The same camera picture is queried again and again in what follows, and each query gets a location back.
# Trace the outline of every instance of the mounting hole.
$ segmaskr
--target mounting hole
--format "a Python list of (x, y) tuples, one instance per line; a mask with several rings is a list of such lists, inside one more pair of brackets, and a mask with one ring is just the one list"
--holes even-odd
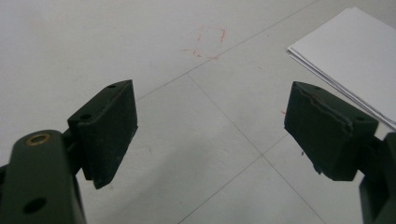
[(90, 115), (90, 114), (81, 115), (79, 118), (80, 118), (80, 119), (90, 119), (90, 118), (91, 118), (91, 115)]
[(23, 207), (23, 213), (28, 215), (36, 213), (40, 211), (46, 205), (46, 203), (47, 200), (45, 198), (33, 199)]
[(365, 121), (366, 119), (364, 117), (356, 117), (357, 121)]
[(43, 143), (46, 143), (50, 140), (50, 134), (49, 133), (40, 133), (40, 134), (36, 134), (31, 136), (30, 138), (28, 138), (25, 142), (25, 144), (27, 146), (37, 146), (37, 145), (41, 145)]

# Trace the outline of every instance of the floor tile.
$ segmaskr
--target floor tile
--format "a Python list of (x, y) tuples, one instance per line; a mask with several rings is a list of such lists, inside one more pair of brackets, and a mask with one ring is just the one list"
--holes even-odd
[(318, 85), (351, 103), (295, 62), (286, 48), (354, 4), (356, 1), (317, 1), (189, 74), (265, 152), (286, 134), (283, 113), (292, 81)]
[(133, 79), (140, 99), (313, 1), (3, 1), (0, 164), (108, 84)]
[(323, 221), (261, 158), (182, 223), (323, 224)]
[(178, 223), (260, 153), (181, 77), (137, 103), (136, 136), (112, 183), (80, 176), (89, 223)]
[(325, 223), (362, 223), (359, 195), (362, 174), (358, 173), (353, 182), (334, 182), (319, 175), (302, 152), (288, 135), (264, 156)]

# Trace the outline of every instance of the white paper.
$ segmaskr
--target white paper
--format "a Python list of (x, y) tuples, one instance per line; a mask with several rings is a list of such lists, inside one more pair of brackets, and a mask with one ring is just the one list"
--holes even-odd
[(396, 30), (347, 8), (291, 45), (292, 57), (396, 130)]

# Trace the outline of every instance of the red marker scribble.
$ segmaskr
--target red marker scribble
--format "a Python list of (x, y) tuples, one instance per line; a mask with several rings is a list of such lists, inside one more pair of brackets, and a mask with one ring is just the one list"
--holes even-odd
[(209, 56), (210, 53), (209, 53), (209, 55), (207, 55), (205, 52), (202, 53), (203, 49), (202, 49), (202, 46), (201, 46), (201, 45), (203, 45), (203, 43), (201, 43), (201, 41), (202, 41), (203, 39), (205, 39), (205, 36), (207, 35), (207, 34), (205, 33), (205, 31), (209, 31), (209, 30), (212, 30), (212, 32), (214, 32), (214, 31), (216, 31), (216, 32), (220, 31), (220, 34), (219, 34), (219, 37), (218, 37), (218, 41), (219, 41), (219, 42), (218, 42), (217, 44), (221, 44), (221, 43), (224, 41), (224, 39), (225, 39), (226, 30), (225, 30), (225, 29), (221, 29), (221, 28), (212, 28), (212, 27), (204, 27), (204, 26), (200, 27), (198, 30), (199, 30), (199, 34), (198, 34), (198, 36), (197, 36), (196, 41), (197, 41), (197, 43), (199, 43), (199, 44), (197, 44), (197, 46), (195, 47), (195, 49), (182, 49), (181, 51), (191, 51), (191, 52), (192, 52), (192, 55), (195, 56), (195, 57), (197, 57), (197, 58), (207, 58), (207, 59), (209, 59), (209, 60), (217, 60), (217, 59), (219, 58), (220, 54), (219, 54), (219, 55), (216, 55), (216, 56)]
[(222, 31), (222, 35), (220, 37), (220, 43), (222, 43), (225, 38), (225, 30), (224, 29), (220, 29), (220, 30)]

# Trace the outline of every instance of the red mark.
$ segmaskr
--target red mark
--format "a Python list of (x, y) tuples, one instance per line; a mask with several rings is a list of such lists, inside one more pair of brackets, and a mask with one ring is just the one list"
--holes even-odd
[(224, 29), (219, 29), (219, 30), (222, 31), (222, 35), (221, 35), (221, 37), (220, 37), (220, 43), (222, 43), (223, 40), (224, 40), (224, 37), (225, 37), (225, 30), (224, 30)]
[(219, 42), (217, 43), (219, 45), (220, 43), (222, 43), (224, 41), (224, 38), (226, 36), (226, 30), (225, 29), (221, 29), (221, 28), (212, 28), (212, 27), (204, 27), (204, 26), (200, 27), (198, 30), (199, 30), (199, 34), (197, 36), (196, 41), (199, 44), (197, 44), (195, 49), (182, 49), (181, 51), (191, 51), (192, 55), (197, 57), (197, 58), (207, 58), (207, 59), (210, 59), (210, 60), (217, 60), (219, 58), (219, 55), (210, 56), (211, 53), (210, 52), (209, 53), (206, 52), (207, 49), (205, 49), (205, 45), (209, 44), (209, 47), (210, 47), (210, 43), (201, 43), (201, 41), (207, 39), (206, 36), (210, 35), (210, 34), (206, 34), (207, 31), (212, 30), (211, 31), (212, 33), (214, 31), (216, 31), (216, 32), (220, 31), (220, 34), (219, 34), (220, 36), (218, 37), (219, 38), (218, 39)]

